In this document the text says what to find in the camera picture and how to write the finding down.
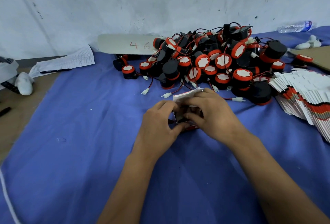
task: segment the blue fabric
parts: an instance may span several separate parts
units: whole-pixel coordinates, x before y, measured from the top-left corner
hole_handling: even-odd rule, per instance
[[[329,45],[329,29],[259,37],[294,47],[315,34]],[[124,80],[112,60],[112,55],[95,53],[95,65],[63,72],[4,161],[8,193],[22,223],[95,223],[100,215],[143,113],[167,92],[155,81],[150,92],[141,95],[150,80]],[[138,67],[138,61],[131,64]],[[230,91],[220,95],[232,96]],[[285,114],[275,100],[266,106],[249,101],[229,105],[330,216],[330,146],[316,128]],[[13,223],[2,194],[0,223]],[[266,223],[266,219],[235,157],[196,130],[181,134],[157,162],[141,223]]]

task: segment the person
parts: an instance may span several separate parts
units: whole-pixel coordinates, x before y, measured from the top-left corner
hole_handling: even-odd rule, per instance
[[[184,104],[199,107],[204,115],[201,118],[187,113],[186,118],[233,152],[254,187],[269,223],[330,223],[217,93],[204,89]],[[187,127],[187,123],[180,123],[169,128],[168,117],[172,110],[178,109],[173,101],[160,101],[144,114],[133,150],[98,224],[139,223],[155,163]]]

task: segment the pile of black and red devices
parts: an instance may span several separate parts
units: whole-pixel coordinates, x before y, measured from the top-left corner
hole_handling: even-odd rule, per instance
[[[225,24],[218,32],[181,32],[175,39],[155,38],[153,46],[158,51],[139,64],[139,74],[157,77],[163,89],[173,88],[181,79],[195,87],[200,83],[219,90],[231,86],[237,97],[266,105],[272,97],[269,78],[272,72],[283,72],[285,63],[280,59],[287,47],[278,40],[261,43],[258,37],[250,38],[251,28]],[[125,79],[136,79],[137,71],[127,62],[130,59],[139,56],[120,55],[113,64]]]

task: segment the white plastic board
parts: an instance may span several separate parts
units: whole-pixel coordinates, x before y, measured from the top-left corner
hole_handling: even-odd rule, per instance
[[[144,34],[101,34],[97,38],[99,50],[107,54],[152,55],[154,35]]]

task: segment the bottle label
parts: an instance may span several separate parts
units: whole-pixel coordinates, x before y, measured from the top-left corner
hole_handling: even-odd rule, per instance
[[[308,30],[311,29],[311,25],[312,25],[311,21],[305,21],[305,27],[300,32],[307,32]]]

